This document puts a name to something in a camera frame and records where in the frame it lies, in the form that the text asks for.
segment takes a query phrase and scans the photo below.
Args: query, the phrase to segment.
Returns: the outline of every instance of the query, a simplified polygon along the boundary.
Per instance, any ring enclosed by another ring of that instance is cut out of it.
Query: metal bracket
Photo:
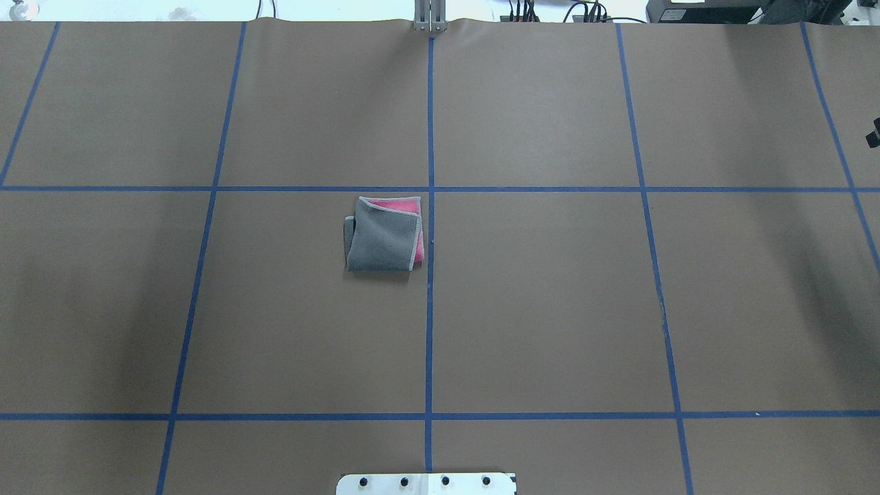
[[[446,0],[415,0],[413,29],[425,33],[446,31]]]
[[[517,495],[513,473],[346,475],[336,495]]]

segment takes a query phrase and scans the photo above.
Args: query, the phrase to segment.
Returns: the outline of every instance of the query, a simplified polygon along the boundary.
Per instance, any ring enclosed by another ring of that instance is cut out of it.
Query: blue tape line
[[[209,192],[211,186],[2,186],[11,192]]]
[[[843,166],[843,174],[847,177],[849,190],[853,195],[853,203],[855,210],[859,215],[859,221],[862,222],[862,230],[865,232],[865,238],[868,240],[868,249],[871,257],[874,258],[874,268],[880,274],[880,255],[877,254],[877,248],[874,244],[874,237],[871,236],[871,229],[868,227],[868,220],[865,218],[865,212],[862,209],[862,202],[859,200],[859,193],[855,188],[853,175],[849,171],[847,157],[843,153],[843,146],[840,144],[840,136],[838,136],[837,128],[834,126],[834,119],[831,117],[831,110],[828,108],[828,101],[825,99],[825,92],[822,91],[822,83],[819,81],[819,73],[816,69],[816,60],[813,58],[813,50],[810,47],[810,37],[807,35],[807,25],[801,21],[801,35],[803,36],[803,46],[807,50],[807,58],[810,61],[810,71],[813,73],[813,83],[816,85],[816,92],[819,95],[819,103],[822,104],[822,111],[825,112],[825,119],[828,121],[828,129],[831,130],[831,136],[834,139],[834,147],[837,149],[837,156],[840,158],[840,165]]]
[[[223,158],[226,146],[226,136],[229,133],[229,121],[232,117],[232,105],[235,102],[235,89],[238,85],[238,69],[241,66],[241,54],[245,46],[245,33],[247,23],[241,23],[241,32],[238,35],[238,50],[235,55],[235,67],[232,69],[232,81],[229,87],[229,98],[226,101],[226,115],[224,117],[223,131],[220,135],[220,144],[217,147],[217,160],[214,168],[214,180],[211,187],[211,196],[208,200],[208,212],[205,215],[205,226],[202,231],[202,244],[199,247],[199,258],[195,266],[193,292],[189,300],[189,313],[187,314],[187,326],[183,334],[183,345],[180,349],[180,362],[177,366],[177,378],[174,382],[174,395],[171,405],[171,416],[168,418],[168,429],[165,433],[165,448],[162,452],[162,463],[159,467],[159,477],[156,483],[156,494],[162,495],[165,489],[165,475],[168,471],[168,460],[171,457],[171,446],[174,439],[174,426],[177,419],[177,409],[180,405],[180,390],[183,387],[183,374],[187,369],[187,354],[189,353],[190,337],[193,334],[193,321],[195,319],[195,304],[199,299],[199,289],[202,286],[202,270],[205,265],[205,253],[208,251],[208,239],[211,232],[211,221],[214,218],[214,206],[217,197],[217,185],[220,183],[220,172],[223,169]]]
[[[179,413],[175,421],[424,421],[421,412],[365,413]],[[622,412],[435,412],[433,421],[598,421],[676,419],[675,411]],[[761,419],[765,417],[880,417],[880,410],[694,410],[683,419]],[[3,412],[0,421],[168,421],[170,414],[91,412]]]
[[[420,186],[220,186],[217,190],[223,192],[428,192],[427,187]]]
[[[91,412],[2,412],[0,421],[167,421],[167,414]]]
[[[675,419],[675,412],[449,412],[435,421],[573,421],[597,419]]]
[[[437,186],[438,193],[637,193],[633,186]]]
[[[880,417],[880,410],[716,410],[683,412],[685,419],[762,417]]]
[[[46,51],[43,53],[43,60],[40,62],[40,69],[37,70],[37,77],[33,79],[31,92],[27,95],[25,109],[21,112],[21,118],[18,119],[18,126],[15,128],[15,135],[12,136],[12,143],[9,146],[9,152],[6,153],[6,161],[3,163],[3,170],[0,171],[0,186],[6,181],[6,174],[9,173],[9,167],[12,165],[12,157],[15,156],[15,149],[18,148],[18,140],[21,138],[21,132],[25,129],[27,115],[31,113],[31,105],[33,97],[37,95],[37,88],[40,87],[40,81],[43,79],[43,72],[46,71],[46,65],[49,62],[49,54],[52,53],[52,47],[55,46],[55,40],[58,38],[58,31],[61,29],[61,23],[56,22],[55,28],[52,29],[52,36],[49,37],[49,43],[46,45]]]
[[[434,37],[428,38],[428,287],[425,303],[425,472],[434,469]]]
[[[645,173],[642,167],[642,149],[639,146],[639,133],[635,126],[635,111],[633,108],[633,96],[629,87],[629,74],[627,71],[627,56],[623,45],[623,33],[620,25],[614,25],[617,32],[617,45],[620,52],[620,71],[623,75],[623,89],[627,97],[627,112],[629,114],[629,130],[633,138],[633,152],[635,155],[635,169],[639,175],[639,187],[642,189],[642,210],[645,217],[645,228],[648,234],[648,247],[651,253],[651,266],[654,269],[654,285],[657,299],[660,301],[660,312],[663,319],[663,333],[666,345],[666,364],[669,368],[669,382],[672,388],[672,404],[675,407],[676,426],[678,427],[678,446],[681,450],[681,465],[685,476],[685,488],[687,495],[693,495],[693,479],[691,477],[691,462],[687,453],[687,439],[685,436],[685,421],[681,416],[681,399],[678,395],[678,379],[675,374],[675,358],[672,355],[672,339],[669,333],[669,319],[666,315],[666,302],[663,293],[663,280],[660,278],[660,264],[657,260],[656,243],[654,242],[654,226],[651,221],[651,211],[648,204],[648,190],[645,188]]]
[[[848,188],[782,188],[743,186],[647,186],[649,193],[848,193]]]
[[[178,421],[422,421],[425,415],[413,413],[246,413],[210,414],[181,413]]]
[[[10,192],[210,192],[212,186],[0,186]],[[374,192],[424,193],[423,186],[217,186],[219,192]],[[641,193],[638,186],[435,186],[436,193]],[[844,193],[851,188],[784,188],[752,186],[646,186],[649,193]],[[876,193],[880,188],[856,188]]]

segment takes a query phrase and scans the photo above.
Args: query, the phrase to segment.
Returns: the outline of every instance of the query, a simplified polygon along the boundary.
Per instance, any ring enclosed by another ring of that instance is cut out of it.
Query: cable
[[[648,24],[647,22],[641,20],[640,18],[604,18],[598,22],[605,22],[606,20],[634,20],[635,22],[641,22],[642,24]]]
[[[571,7],[568,8],[568,12],[565,13],[565,18],[562,19],[562,22],[566,22],[568,20],[568,16],[571,15],[571,12],[575,9],[576,6],[583,5],[583,22],[602,22],[603,18],[606,18],[608,15],[608,9],[605,8],[598,1],[594,0],[578,0],[575,1]]]
[[[535,17],[535,0],[525,0],[525,22],[538,22]]]
[[[260,18],[260,12],[263,11],[263,0],[259,0],[257,3],[257,15],[254,16],[255,19]],[[275,0],[272,0],[272,18],[278,18],[278,9],[275,7]]]
[[[819,24],[825,24],[825,22],[823,21],[823,19],[825,18],[825,14],[828,13],[828,7],[831,6],[831,1],[832,1],[832,0],[826,0],[826,2],[825,2],[825,8],[822,9],[822,15],[820,15],[819,18],[816,19],[816,22],[817,22],[817,23],[819,23]]]
[[[578,5],[583,5],[583,16],[584,16],[585,18],[587,17],[587,9],[588,9],[588,7],[587,7],[587,3],[586,3],[586,2],[574,2],[574,3],[571,4],[571,6],[568,8],[568,12],[565,12],[565,17],[562,19],[562,22],[563,22],[563,23],[564,23],[565,21],[568,20],[568,16],[571,15],[571,11],[573,11],[573,10],[575,9],[575,7],[578,6]]]

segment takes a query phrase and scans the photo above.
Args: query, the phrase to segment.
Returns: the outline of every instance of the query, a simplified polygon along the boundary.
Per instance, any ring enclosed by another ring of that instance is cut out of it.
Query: folded towel
[[[343,230],[348,271],[410,271],[425,256],[422,199],[357,198]]]

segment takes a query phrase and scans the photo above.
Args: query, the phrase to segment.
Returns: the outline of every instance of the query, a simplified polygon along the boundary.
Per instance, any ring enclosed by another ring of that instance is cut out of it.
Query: black device
[[[648,0],[648,20],[661,24],[748,24],[761,7],[761,0],[706,0],[700,4],[677,4],[672,0]]]
[[[868,141],[869,148],[877,148],[880,146],[880,118],[874,119],[874,130],[865,136]]]
[[[768,0],[761,24],[842,24],[840,14],[852,0]]]

